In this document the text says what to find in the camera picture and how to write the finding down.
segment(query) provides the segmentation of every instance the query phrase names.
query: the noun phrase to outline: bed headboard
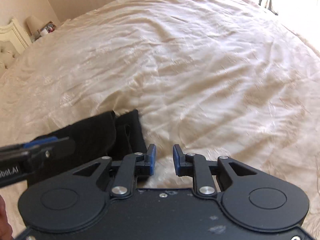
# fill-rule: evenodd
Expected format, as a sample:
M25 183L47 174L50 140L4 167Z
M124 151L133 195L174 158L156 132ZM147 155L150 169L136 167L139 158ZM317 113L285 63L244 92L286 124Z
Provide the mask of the bed headboard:
M13 18L7 26L0 26L0 77L30 45L31 40L17 19Z

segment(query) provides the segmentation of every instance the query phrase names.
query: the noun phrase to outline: bed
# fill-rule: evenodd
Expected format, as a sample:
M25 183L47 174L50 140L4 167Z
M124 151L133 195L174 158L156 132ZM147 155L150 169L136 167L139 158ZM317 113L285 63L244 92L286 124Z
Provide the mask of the bed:
M0 77L29 45L31 40L16 18L0 26Z
M140 112L157 145L145 187L190 187L172 145L229 155L301 187L320 239L320 58L249 0L116 0L65 22L0 78L0 146L104 111ZM19 184L0 191L15 234Z

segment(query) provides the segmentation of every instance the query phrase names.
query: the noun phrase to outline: lampshade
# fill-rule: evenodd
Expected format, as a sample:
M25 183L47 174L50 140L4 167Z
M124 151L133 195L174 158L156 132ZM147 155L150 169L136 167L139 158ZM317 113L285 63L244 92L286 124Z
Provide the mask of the lampshade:
M41 28L44 27L44 22L39 20L37 17L31 15L26 19L27 25L29 27L29 30L31 34L35 34L38 32L38 30L41 30Z

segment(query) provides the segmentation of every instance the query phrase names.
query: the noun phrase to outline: triangular cutout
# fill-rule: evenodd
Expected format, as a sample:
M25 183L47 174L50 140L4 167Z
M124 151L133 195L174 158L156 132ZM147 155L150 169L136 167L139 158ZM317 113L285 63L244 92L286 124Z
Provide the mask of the triangular cutout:
M256 175L257 174L256 172L251 171L247 168L244 168L237 163L229 163L229 165L231 166L231 168L234 170L234 172L238 176L248 176L248 175Z
M99 167L99 165L100 163L92 164L88 167L85 167L79 171L74 172L73 175L90 177L94 173L94 171Z

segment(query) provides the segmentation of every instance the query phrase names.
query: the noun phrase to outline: metal screw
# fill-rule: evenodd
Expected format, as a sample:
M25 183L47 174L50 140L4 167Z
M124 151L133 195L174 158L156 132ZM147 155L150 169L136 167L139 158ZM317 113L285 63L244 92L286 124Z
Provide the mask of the metal screw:
M117 186L117 187L112 188L111 191L114 194L122 195L122 194L126 194L128 192L128 189L126 187Z
M215 192L213 187L210 186L203 186L199 189L200 193L205 194L205 195L210 195Z
M165 198L165 197L167 197L168 195L166 194L166 193L160 193L159 194L159 197L162 197L162 198Z

